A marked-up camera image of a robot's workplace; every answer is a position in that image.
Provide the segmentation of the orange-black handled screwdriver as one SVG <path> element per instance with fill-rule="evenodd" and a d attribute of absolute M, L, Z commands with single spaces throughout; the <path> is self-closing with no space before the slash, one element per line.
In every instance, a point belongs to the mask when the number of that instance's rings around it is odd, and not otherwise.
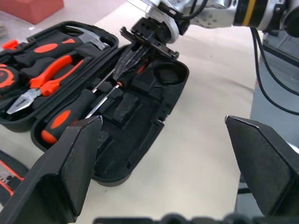
<path fill-rule="evenodd" d="M 49 144 L 56 143 L 64 130 L 83 116 L 90 104 L 96 99 L 95 92 L 98 90 L 98 87 L 114 71 L 115 69 L 109 72 L 92 90 L 84 89 L 78 98 L 58 112 L 41 131 L 42 139 Z"/>

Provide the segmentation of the orange and black tape measure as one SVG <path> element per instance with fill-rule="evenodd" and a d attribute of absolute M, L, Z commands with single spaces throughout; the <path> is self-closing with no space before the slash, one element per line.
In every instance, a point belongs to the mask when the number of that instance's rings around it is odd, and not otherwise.
<path fill-rule="evenodd" d="M 0 64 L 0 98 L 22 85 L 20 72 L 5 64 Z"/>

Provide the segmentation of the red rectangular block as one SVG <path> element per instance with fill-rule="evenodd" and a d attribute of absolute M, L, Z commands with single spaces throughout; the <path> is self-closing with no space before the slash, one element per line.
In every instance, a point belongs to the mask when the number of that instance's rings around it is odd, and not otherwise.
<path fill-rule="evenodd" d="M 38 24 L 64 8 L 64 0 L 0 0 L 0 11 Z"/>

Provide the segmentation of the black-handled screwdriver with orange ring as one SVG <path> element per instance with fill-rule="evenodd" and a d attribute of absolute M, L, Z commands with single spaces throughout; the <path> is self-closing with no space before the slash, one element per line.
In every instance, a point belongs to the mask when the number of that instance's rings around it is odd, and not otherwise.
<path fill-rule="evenodd" d="M 92 115 L 95 114 L 95 112 L 101 107 L 103 106 L 103 104 L 107 101 L 107 99 L 109 98 L 109 96 L 114 92 L 114 90 L 118 89 L 119 87 L 126 87 L 128 85 L 128 83 L 130 82 L 130 80 L 142 73 L 145 68 L 149 65 L 150 63 L 150 59 L 147 58 L 145 59 L 145 61 L 142 63 L 142 65 L 140 65 L 138 67 L 137 71 L 131 71 L 125 75 L 121 75 L 121 78 L 117 81 L 116 85 L 112 88 L 112 90 L 86 115 L 85 119 L 90 118 Z"/>

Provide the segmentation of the black and orange utility knife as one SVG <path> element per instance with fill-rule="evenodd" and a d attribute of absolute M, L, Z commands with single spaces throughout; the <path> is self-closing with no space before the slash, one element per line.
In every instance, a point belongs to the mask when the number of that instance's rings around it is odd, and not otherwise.
<path fill-rule="evenodd" d="M 8 202 L 28 171 L 20 161 L 0 150 L 0 205 Z"/>

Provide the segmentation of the orange-handled pliers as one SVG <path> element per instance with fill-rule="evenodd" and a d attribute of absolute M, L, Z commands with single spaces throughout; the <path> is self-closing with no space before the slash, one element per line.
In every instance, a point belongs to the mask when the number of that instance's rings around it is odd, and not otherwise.
<path fill-rule="evenodd" d="M 29 81 L 29 89 L 20 95 L 7 110 L 7 114 L 12 115 L 29 107 L 34 100 L 39 97 L 52 95 L 60 86 L 61 82 L 74 73 L 78 68 L 87 62 L 87 59 L 80 60 L 71 70 L 57 79 L 52 79 L 57 72 L 65 66 L 74 62 L 74 55 L 64 55 L 52 62 L 39 76 Z"/>

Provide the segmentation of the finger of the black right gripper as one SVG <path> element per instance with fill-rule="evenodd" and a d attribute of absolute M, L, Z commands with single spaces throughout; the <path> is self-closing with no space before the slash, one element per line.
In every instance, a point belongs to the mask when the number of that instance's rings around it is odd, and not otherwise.
<path fill-rule="evenodd" d="M 125 71 L 131 68 L 138 61 L 138 54 L 141 52 L 140 45 L 129 45 L 121 54 L 120 59 L 114 68 L 114 79 L 118 79 Z"/>
<path fill-rule="evenodd" d="M 142 47 L 134 56 L 129 60 L 127 64 L 127 70 L 134 68 L 148 53 L 150 52 L 149 47 Z"/>

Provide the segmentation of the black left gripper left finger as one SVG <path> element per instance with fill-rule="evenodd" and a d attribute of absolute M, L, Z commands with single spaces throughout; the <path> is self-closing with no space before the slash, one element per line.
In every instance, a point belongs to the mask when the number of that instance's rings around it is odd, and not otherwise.
<path fill-rule="evenodd" d="M 69 224 L 93 175 L 102 116 L 75 122 L 29 170 L 0 212 L 0 224 Z"/>

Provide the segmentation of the black plastic tool case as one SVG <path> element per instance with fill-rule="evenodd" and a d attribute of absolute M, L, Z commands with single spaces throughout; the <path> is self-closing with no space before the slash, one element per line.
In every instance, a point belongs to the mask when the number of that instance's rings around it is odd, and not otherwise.
<path fill-rule="evenodd" d="M 77 37 L 83 33 L 96 34 L 109 48 L 99 50 L 91 43 L 84 43 L 64 55 L 74 55 L 74 62 L 62 68 L 52 78 L 57 79 L 71 70 L 80 60 L 87 59 L 82 67 L 61 82 L 50 96 L 37 97 L 27 108 L 12 115 L 7 110 L 14 101 L 29 89 L 29 81 L 39 76 L 52 62 L 60 57 L 43 57 L 30 66 L 24 66 L 14 56 L 38 46 Z M 31 132 L 33 143 L 42 151 L 54 144 L 46 143 L 41 131 L 63 108 L 78 98 L 84 89 L 92 90 L 109 72 L 131 44 L 119 47 L 116 36 L 95 26 L 66 21 L 52 26 L 28 38 L 26 43 L 8 42 L 0 52 L 0 64 L 17 69 L 22 85 L 0 98 L 0 124 L 14 132 Z M 147 153 L 164 126 L 164 120 L 175 106 L 189 70 L 178 60 L 173 61 L 157 52 L 149 54 L 150 63 L 145 70 L 134 76 L 126 87 L 119 87 L 109 96 L 93 116 L 103 118 L 98 136 L 96 164 L 93 179 L 103 186 L 117 186 L 125 182 Z M 137 71 L 145 59 L 123 75 Z M 117 80 L 114 73 L 95 92 L 96 99 L 90 104 L 86 115 L 112 90 Z"/>

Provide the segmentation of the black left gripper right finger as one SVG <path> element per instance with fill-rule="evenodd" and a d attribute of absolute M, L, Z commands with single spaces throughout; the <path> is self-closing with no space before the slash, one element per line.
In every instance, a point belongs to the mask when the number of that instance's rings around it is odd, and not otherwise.
<path fill-rule="evenodd" d="M 239 170 L 263 215 L 299 217 L 299 152 L 272 127 L 225 118 Z"/>

